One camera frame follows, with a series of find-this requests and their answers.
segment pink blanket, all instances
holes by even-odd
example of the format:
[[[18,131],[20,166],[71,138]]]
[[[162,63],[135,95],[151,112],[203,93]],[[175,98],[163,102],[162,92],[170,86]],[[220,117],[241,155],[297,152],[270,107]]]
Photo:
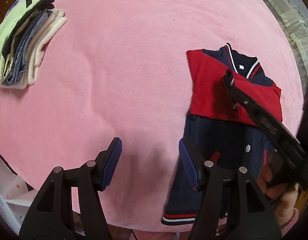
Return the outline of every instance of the pink blanket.
[[[289,44],[262,0],[56,0],[68,22],[51,40],[38,79],[0,90],[0,153],[39,189],[55,166],[94,159],[113,137],[123,151],[100,193],[108,223],[143,231],[161,224],[183,135],[191,49],[229,42],[257,56],[282,89],[283,123],[295,133],[302,88]],[[74,210],[79,211],[77,193]]]

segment lime green garment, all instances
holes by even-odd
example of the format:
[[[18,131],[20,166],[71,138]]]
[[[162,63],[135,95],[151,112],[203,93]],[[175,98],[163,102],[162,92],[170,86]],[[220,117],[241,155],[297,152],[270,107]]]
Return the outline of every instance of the lime green garment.
[[[5,42],[9,38],[12,30],[15,28],[18,21],[20,21],[26,14],[26,12],[35,8],[35,5],[40,0],[32,0],[32,3],[26,8],[26,0],[19,2],[13,10],[7,15],[0,25],[0,84],[5,80],[10,72],[10,68],[13,64],[14,57],[14,47],[17,46],[15,43],[15,38],[19,35],[24,28],[28,25],[29,19],[39,12],[35,9],[32,14],[25,20],[25,22],[17,29],[15,35],[13,36],[12,46],[10,54],[7,55],[6,59],[2,55],[2,49]]]

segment pink sleeve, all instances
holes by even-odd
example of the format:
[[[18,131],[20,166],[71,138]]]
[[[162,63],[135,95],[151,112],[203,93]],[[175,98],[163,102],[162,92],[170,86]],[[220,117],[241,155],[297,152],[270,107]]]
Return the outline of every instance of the pink sleeve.
[[[282,236],[285,236],[286,233],[292,228],[292,226],[295,225],[296,221],[298,220],[298,209],[297,208],[294,208],[294,213],[293,213],[293,217],[292,219],[290,220],[290,222],[284,226],[282,228]]]

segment human hand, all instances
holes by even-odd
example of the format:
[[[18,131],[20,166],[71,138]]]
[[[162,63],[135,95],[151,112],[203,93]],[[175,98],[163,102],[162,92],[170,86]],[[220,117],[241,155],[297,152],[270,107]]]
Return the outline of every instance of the human hand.
[[[267,187],[267,183],[273,179],[273,173],[267,164],[261,169],[260,176],[256,180],[263,194],[272,199],[280,198],[279,205],[275,208],[274,214],[279,225],[286,226],[294,214],[294,206],[298,198],[298,184],[279,184],[274,187]]]

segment stack of folded clothes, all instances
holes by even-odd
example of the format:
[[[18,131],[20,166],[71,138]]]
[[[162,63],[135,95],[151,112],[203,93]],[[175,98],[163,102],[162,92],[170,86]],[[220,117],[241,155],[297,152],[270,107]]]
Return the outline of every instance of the stack of folded clothes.
[[[0,25],[0,87],[24,89],[36,81],[43,46],[67,22],[55,0],[23,0]]]

